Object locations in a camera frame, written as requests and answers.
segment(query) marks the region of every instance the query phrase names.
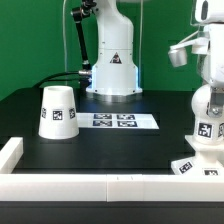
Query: upside-down cup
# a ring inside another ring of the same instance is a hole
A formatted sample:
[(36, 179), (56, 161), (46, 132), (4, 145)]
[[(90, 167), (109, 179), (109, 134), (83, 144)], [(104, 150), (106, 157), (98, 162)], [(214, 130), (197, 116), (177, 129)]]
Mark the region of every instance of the upside-down cup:
[(44, 88), (39, 135), (47, 139), (68, 139), (79, 134), (73, 89)]

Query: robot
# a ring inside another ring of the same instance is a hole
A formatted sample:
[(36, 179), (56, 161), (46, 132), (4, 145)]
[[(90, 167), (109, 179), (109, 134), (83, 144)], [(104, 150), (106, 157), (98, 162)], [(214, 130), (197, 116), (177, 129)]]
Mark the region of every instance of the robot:
[(224, 2), (195, 0), (192, 21), (199, 30), (177, 45), (171, 46), (169, 57), (174, 67), (187, 63), (185, 47), (192, 45), (198, 54), (198, 72), (206, 83), (192, 98), (195, 114), (194, 133), (185, 136), (195, 150), (195, 156), (173, 161), (177, 175), (224, 174), (219, 154), (224, 150)]
[(109, 102), (126, 102), (139, 98), (138, 68), (133, 62), (133, 24), (121, 15), (116, 0), (82, 0), (81, 7), (72, 10), (79, 34), (83, 69), (90, 70), (82, 19), (94, 13), (98, 25), (98, 60), (92, 67), (92, 83), (87, 97)]

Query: black table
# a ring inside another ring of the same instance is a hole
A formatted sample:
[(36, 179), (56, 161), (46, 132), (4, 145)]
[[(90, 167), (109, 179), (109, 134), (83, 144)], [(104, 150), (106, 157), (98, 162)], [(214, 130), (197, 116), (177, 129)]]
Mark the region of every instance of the black table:
[[(152, 114), (156, 129), (80, 128), (68, 140), (38, 136), (42, 90), (20, 89), (0, 102), (0, 144), (24, 138), (14, 173), (170, 174), (173, 160), (194, 155), (192, 92), (145, 91), (142, 99), (107, 103), (74, 90), (77, 112)], [(0, 223), (223, 223), (224, 203), (0, 202)]]

